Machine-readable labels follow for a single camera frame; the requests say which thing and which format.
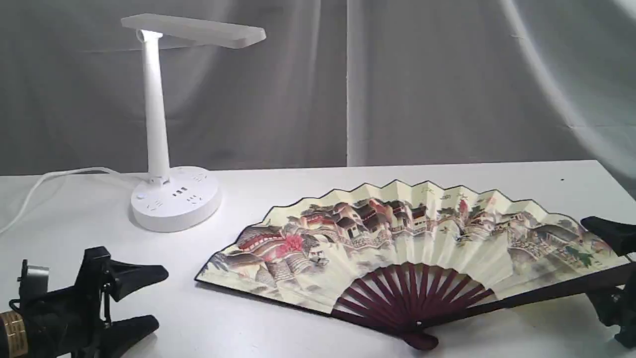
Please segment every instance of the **gray backdrop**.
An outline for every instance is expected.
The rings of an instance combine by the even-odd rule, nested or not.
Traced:
[[[146,170],[141,46],[119,23],[144,12],[268,34],[161,40],[173,165],[595,158],[636,189],[631,0],[3,1],[0,174]]]

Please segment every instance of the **tabletop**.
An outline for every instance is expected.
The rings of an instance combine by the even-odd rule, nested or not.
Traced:
[[[580,220],[595,215],[634,224],[636,202],[596,161],[215,171],[224,199],[209,220],[178,233],[135,224],[130,193],[138,175],[72,175],[45,182],[23,219],[0,236],[0,303],[17,298],[22,259],[50,267],[49,289],[72,285],[83,251],[105,246],[117,261],[161,264],[170,277],[112,305],[114,320],[152,314],[161,327],[126,357],[633,357],[604,327],[584,295],[501,310],[430,329],[432,352],[336,319],[235,296],[194,281],[212,253],[259,222],[271,206],[333,188],[393,179],[475,191]],[[17,212],[36,176],[0,177],[0,226]]]

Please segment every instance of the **round lamp base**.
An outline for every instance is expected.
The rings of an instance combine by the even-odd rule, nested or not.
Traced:
[[[221,205],[219,182],[204,168],[170,169],[162,187],[141,182],[130,197],[139,225],[152,231],[185,230],[209,218]]]

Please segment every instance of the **power cord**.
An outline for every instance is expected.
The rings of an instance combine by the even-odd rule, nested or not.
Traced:
[[[18,222],[18,220],[20,220],[20,218],[24,214],[24,211],[27,209],[27,205],[29,204],[29,201],[31,200],[31,196],[33,195],[33,192],[35,192],[36,189],[40,186],[40,184],[42,184],[45,180],[47,180],[49,178],[55,178],[55,177],[58,177],[58,176],[77,174],[77,173],[84,173],[84,172],[87,172],[87,171],[102,171],[104,173],[109,173],[109,174],[121,174],[118,171],[114,171],[112,169],[101,167],[101,166],[96,166],[96,167],[91,167],[91,168],[65,170],[65,171],[52,171],[52,172],[43,174],[42,176],[40,176],[40,178],[36,181],[35,184],[33,184],[31,189],[29,190],[29,193],[24,198],[24,202],[22,203],[22,207],[20,208],[20,211],[18,211],[18,214],[15,215],[15,217],[13,218],[13,220],[11,220],[11,222],[9,222],[9,224],[6,224],[2,229],[0,229],[0,235],[2,235],[5,231],[10,229],[11,226],[13,226],[16,222]]]

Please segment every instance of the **desk lamp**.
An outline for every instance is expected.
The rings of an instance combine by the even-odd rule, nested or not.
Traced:
[[[158,40],[166,34],[197,43],[244,48],[263,41],[265,30],[149,13],[123,18],[121,24],[137,30],[144,57],[148,179],[133,191],[132,210],[137,222],[146,229],[165,233],[187,229],[218,209],[221,189],[219,182],[204,168],[170,168]]]

